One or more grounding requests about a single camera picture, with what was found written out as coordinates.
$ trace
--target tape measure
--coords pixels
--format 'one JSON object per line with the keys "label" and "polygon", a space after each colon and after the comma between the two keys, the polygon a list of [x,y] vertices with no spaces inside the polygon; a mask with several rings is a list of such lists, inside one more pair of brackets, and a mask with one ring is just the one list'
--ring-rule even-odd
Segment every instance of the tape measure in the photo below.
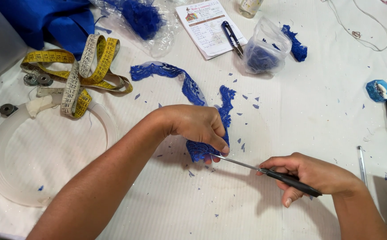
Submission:
{"label": "tape measure", "polygon": [[[52,49],[47,51],[29,52],[23,59],[20,67],[30,74],[49,74],[51,79],[65,82],[63,99],[60,105],[62,113],[71,117],[82,117],[87,110],[92,98],[81,86],[101,88],[119,93],[130,93],[133,86],[126,77],[113,74],[109,69],[112,60],[115,58],[120,48],[118,39],[108,38],[102,35],[90,34],[84,47],[81,60],[78,62],[74,55],[63,49]],[[97,67],[91,76],[88,76],[93,59],[97,54]],[[71,71],[53,71],[44,67],[43,63],[72,63]],[[119,79],[119,84],[112,85],[105,81],[105,77]]]}

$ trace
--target thread snips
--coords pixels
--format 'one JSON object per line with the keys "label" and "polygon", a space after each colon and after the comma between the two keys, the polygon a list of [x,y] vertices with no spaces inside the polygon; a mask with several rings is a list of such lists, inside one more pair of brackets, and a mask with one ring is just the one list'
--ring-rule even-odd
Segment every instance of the thread snips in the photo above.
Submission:
{"label": "thread snips", "polygon": [[228,21],[223,21],[222,22],[222,28],[223,28],[223,32],[225,33],[226,37],[228,38],[229,43],[232,46],[232,48],[238,54],[239,58],[242,59],[243,56],[244,56],[244,51],[243,51],[241,45],[238,42],[238,38],[233,33],[231,25],[229,25]]}

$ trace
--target order notepad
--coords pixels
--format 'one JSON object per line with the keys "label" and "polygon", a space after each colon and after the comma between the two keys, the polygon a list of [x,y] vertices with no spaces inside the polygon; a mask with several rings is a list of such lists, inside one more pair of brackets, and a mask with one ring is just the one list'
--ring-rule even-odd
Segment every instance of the order notepad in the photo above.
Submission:
{"label": "order notepad", "polygon": [[207,60],[233,49],[223,32],[223,21],[228,21],[231,25],[241,46],[248,42],[218,0],[180,6],[176,8],[176,12],[183,26]]}

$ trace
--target right hand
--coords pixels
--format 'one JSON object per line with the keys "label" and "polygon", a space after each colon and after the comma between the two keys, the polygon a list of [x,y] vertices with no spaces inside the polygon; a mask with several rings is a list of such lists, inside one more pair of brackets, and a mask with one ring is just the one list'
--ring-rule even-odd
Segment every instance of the right hand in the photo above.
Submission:
{"label": "right hand", "polygon": [[[272,167],[275,167],[276,172],[298,176],[301,182],[317,189],[322,194],[350,197],[358,189],[365,188],[364,183],[346,169],[298,152],[285,157],[271,157],[260,164],[260,168],[271,169]],[[279,180],[276,180],[276,184],[284,190],[282,204],[287,208],[304,194]]]}

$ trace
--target blue thread snips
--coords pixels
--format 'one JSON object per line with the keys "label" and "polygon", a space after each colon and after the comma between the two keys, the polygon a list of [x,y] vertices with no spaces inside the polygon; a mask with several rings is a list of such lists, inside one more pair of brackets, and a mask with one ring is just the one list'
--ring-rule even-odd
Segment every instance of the blue thread snips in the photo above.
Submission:
{"label": "blue thread snips", "polygon": [[242,59],[244,56],[244,51],[241,47],[241,45],[238,42],[238,38],[233,33],[233,30],[231,28],[231,25],[229,25],[228,21],[222,22],[222,28],[223,32],[225,32],[226,37],[228,38],[229,43],[231,44],[232,48],[235,50],[235,52],[238,54],[239,58]]}
{"label": "blue thread snips", "polygon": [[266,169],[266,168],[258,168],[258,167],[250,166],[248,164],[241,163],[239,161],[235,161],[235,160],[232,160],[230,158],[223,157],[223,156],[218,156],[218,155],[212,154],[212,153],[210,153],[210,155],[213,155],[213,156],[218,157],[220,159],[223,159],[223,160],[226,160],[226,161],[229,161],[229,162],[241,165],[241,166],[245,166],[245,167],[257,170],[259,172],[262,172],[271,178],[275,178],[281,182],[284,182],[288,186],[296,188],[296,189],[298,189],[306,194],[309,194],[313,197],[322,196],[322,194],[318,190],[316,190],[315,188],[313,188],[309,185],[306,185],[303,182],[300,182],[299,178],[297,176],[290,175],[287,173],[282,173],[282,172],[274,172],[274,171]]}

